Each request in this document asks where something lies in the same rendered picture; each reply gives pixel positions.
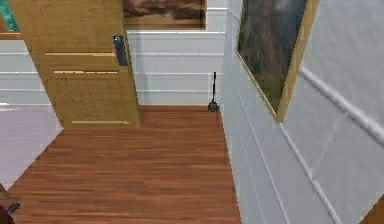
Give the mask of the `dark brown object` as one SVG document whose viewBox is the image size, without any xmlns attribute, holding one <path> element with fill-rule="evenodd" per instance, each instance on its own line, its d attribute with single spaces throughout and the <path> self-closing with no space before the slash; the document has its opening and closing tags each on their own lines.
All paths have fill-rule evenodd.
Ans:
<svg viewBox="0 0 384 224">
<path fill-rule="evenodd" d="M 13 213 L 19 207 L 20 203 L 12 198 L 0 183 L 0 224 L 16 224 Z"/>
</svg>

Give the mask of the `green framed wall picture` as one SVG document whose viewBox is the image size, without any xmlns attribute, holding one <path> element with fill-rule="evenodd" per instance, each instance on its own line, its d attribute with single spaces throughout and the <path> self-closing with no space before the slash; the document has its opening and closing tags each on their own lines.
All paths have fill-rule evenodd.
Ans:
<svg viewBox="0 0 384 224">
<path fill-rule="evenodd" d="M 0 0 L 0 40 L 22 40 L 7 0 Z"/>
</svg>

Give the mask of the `brown framed wall picture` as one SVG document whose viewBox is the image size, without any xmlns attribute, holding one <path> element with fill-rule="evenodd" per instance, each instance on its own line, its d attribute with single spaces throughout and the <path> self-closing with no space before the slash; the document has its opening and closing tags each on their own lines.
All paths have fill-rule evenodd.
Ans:
<svg viewBox="0 0 384 224">
<path fill-rule="evenodd" d="M 207 0 L 121 0 L 128 30 L 204 30 Z"/>
</svg>

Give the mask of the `brown wooden door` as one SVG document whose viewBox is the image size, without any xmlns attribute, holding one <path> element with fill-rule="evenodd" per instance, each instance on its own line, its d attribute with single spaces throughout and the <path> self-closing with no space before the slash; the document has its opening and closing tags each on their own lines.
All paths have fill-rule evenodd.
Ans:
<svg viewBox="0 0 384 224">
<path fill-rule="evenodd" d="M 384 195 L 359 224 L 384 224 Z"/>
</svg>

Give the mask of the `black floor brush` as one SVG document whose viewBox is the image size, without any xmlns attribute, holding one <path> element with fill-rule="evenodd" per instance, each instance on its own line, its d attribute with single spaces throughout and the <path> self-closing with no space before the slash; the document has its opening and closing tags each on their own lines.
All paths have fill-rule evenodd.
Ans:
<svg viewBox="0 0 384 224">
<path fill-rule="evenodd" d="M 217 112 L 218 111 L 218 104 L 215 100 L 215 96 L 216 96 L 216 77 L 217 77 L 217 73 L 214 72 L 213 73 L 213 84 L 212 84 L 212 99 L 211 101 L 209 102 L 208 106 L 207 106 L 207 110 L 209 112 Z"/>
</svg>

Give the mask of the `light wooden room door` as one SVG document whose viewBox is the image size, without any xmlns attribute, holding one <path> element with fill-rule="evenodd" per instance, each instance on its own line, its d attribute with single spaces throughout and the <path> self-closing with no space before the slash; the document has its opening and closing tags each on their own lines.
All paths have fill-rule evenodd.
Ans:
<svg viewBox="0 0 384 224">
<path fill-rule="evenodd" d="M 7 0 L 61 126 L 139 129 L 121 0 Z M 122 35 L 127 66 L 113 36 Z"/>
</svg>

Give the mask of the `dark landscape framed picture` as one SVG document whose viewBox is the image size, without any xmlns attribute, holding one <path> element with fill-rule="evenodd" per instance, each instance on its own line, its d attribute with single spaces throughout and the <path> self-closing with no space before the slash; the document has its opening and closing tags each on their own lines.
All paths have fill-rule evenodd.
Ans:
<svg viewBox="0 0 384 224">
<path fill-rule="evenodd" d="M 274 120 L 294 90 L 320 0 L 242 0 L 236 53 Z"/>
</svg>

